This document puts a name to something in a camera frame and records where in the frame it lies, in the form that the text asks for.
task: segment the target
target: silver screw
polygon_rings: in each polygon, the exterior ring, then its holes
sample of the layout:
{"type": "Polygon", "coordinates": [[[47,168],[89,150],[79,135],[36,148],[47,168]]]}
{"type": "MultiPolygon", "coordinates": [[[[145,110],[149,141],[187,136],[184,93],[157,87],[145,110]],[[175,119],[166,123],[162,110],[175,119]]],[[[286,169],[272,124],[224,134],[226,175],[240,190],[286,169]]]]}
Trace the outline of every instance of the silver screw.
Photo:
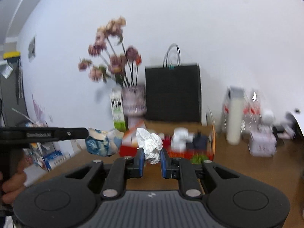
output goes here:
{"type": "Polygon", "coordinates": [[[102,194],[105,197],[114,197],[114,196],[116,196],[118,194],[118,192],[116,190],[114,190],[114,189],[109,188],[109,189],[104,190],[102,192],[102,194]]]}
{"type": "Polygon", "coordinates": [[[189,197],[198,197],[201,194],[201,192],[197,189],[188,189],[186,191],[186,195],[188,195],[189,197]]]}

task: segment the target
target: vase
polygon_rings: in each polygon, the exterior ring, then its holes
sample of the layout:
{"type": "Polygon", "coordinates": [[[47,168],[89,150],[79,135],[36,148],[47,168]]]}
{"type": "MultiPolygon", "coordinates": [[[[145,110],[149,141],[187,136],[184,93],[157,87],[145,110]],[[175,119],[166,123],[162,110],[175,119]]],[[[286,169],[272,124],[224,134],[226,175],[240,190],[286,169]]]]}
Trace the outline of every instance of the vase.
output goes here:
{"type": "Polygon", "coordinates": [[[147,112],[144,86],[123,88],[123,112],[128,118],[129,129],[143,119],[147,112]]]}

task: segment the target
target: yellow object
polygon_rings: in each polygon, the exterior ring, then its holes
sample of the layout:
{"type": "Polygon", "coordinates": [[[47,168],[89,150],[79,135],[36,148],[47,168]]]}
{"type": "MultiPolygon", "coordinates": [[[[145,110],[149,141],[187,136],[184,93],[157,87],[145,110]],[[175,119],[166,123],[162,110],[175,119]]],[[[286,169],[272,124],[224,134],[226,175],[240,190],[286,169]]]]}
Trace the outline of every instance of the yellow object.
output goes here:
{"type": "Polygon", "coordinates": [[[3,54],[3,59],[18,57],[18,56],[20,56],[19,51],[6,52],[6,53],[3,54]]]}

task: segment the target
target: green and white box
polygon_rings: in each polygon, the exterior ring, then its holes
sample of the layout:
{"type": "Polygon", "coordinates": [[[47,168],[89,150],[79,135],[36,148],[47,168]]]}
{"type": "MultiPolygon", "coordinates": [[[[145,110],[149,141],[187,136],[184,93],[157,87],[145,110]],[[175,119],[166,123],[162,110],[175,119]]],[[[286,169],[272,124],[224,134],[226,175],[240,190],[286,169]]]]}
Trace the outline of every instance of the green and white box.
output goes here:
{"type": "Polygon", "coordinates": [[[113,89],[110,94],[111,109],[114,121],[114,127],[120,132],[127,130],[127,121],[125,120],[123,111],[122,90],[113,89]]]}

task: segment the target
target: crumpled blue wrapper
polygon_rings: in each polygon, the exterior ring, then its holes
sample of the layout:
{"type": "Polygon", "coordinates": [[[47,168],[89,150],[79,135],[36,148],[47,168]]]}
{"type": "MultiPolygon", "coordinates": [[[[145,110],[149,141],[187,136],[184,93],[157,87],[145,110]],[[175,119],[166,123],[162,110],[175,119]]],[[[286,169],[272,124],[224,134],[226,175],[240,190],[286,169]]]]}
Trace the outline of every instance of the crumpled blue wrapper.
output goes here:
{"type": "Polygon", "coordinates": [[[89,128],[89,137],[85,140],[87,151],[102,157],[118,153],[124,133],[117,129],[107,132],[89,128]]]}

